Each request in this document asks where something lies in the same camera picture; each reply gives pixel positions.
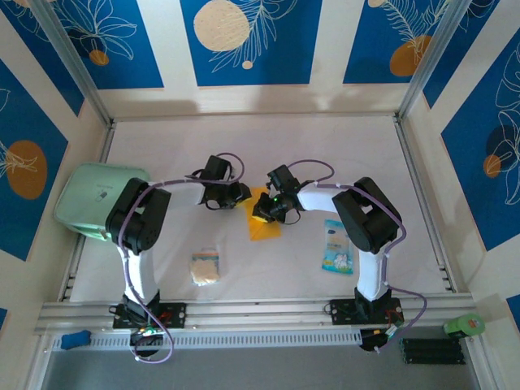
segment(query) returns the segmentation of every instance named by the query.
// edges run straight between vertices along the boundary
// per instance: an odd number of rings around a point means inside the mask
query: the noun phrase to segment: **light green container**
[[[486,324],[478,314],[471,313],[448,321],[443,329],[446,335],[461,339],[479,335],[486,330]]]
[[[74,232],[100,240],[109,240],[106,217],[133,178],[150,180],[140,169],[87,162],[76,168],[62,191],[54,217]]]

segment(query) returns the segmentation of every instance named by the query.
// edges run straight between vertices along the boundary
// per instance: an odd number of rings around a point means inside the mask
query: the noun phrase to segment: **mint green box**
[[[133,178],[150,180],[148,172],[87,162],[76,168],[54,209],[54,217],[74,232],[107,241],[111,238],[105,222],[127,182]]]

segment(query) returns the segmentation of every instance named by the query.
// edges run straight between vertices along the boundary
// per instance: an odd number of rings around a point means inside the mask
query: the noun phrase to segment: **white panel strip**
[[[173,336],[176,349],[230,349],[230,348],[279,348],[312,347],[331,345],[361,345],[361,332],[354,329],[325,331],[240,331],[211,333],[178,333]],[[77,347],[75,350],[111,350],[119,351],[130,348],[130,338],[121,334],[93,335],[90,345]],[[148,349],[166,348],[166,343],[158,342]],[[56,338],[53,351],[60,349],[61,338]]]

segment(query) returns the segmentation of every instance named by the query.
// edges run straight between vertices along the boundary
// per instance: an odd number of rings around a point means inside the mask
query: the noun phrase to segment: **white tabletop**
[[[267,172],[283,163],[318,158],[336,169],[332,183],[369,176],[399,210],[409,231],[391,253],[388,278],[396,287],[442,293],[444,285],[427,234],[410,174],[390,117],[342,115],[241,115],[186,117],[118,123],[108,162],[142,167],[152,180],[180,178],[203,168],[211,154],[239,154],[243,182],[262,187]],[[300,180],[327,174],[327,168],[292,168]],[[323,298],[352,295],[353,275],[321,269],[325,219],[337,214],[311,211],[282,236],[251,241],[245,210],[209,211],[204,206],[168,212],[154,246],[155,277],[162,299],[242,300]],[[189,274],[193,252],[217,245],[219,283],[198,287]],[[111,243],[87,240],[71,301],[119,301],[123,268]]]

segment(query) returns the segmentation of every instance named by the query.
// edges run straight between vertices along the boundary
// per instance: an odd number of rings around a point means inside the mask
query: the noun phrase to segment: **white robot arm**
[[[244,184],[235,180],[224,181],[226,174],[229,177],[232,175],[231,163],[211,156],[204,169],[187,176],[184,182],[172,180],[174,184],[166,182],[159,189],[155,188],[156,184],[143,180],[128,181],[106,220],[106,230],[118,245],[125,272],[126,287],[119,317],[129,318],[131,323],[140,326],[150,323],[145,308],[156,316],[161,314],[152,247],[158,239],[168,210],[201,204],[206,204],[211,210],[232,209],[251,197],[249,188]],[[135,203],[140,199],[141,203],[136,208]],[[209,207],[208,202],[214,202],[218,207]]]
[[[357,317],[366,323],[375,321],[376,315],[384,313],[392,300],[392,292],[385,283],[384,248],[397,238],[399,225],[394,219],[401,217],[395,207],[367,177],[344,186],[313,181],[300,184],[285,165],[267,175],[271,179],[267,185],[271,195],[261,195],[253,208],[253,217],[266,223],[284,223],[290,210],[337,213],[349,239],[359,249],[360,275],[354,290]]]
[[[342,192],[344,190],[340,188],[318,188],[310,183],[297,193],[297,198],[305,211],[321,210],[337,213],[332,198]],[[383,256],[383,250],[378,253],[359,250],[357,290],[368,301],[380,299],[388,291],[383,280]]]

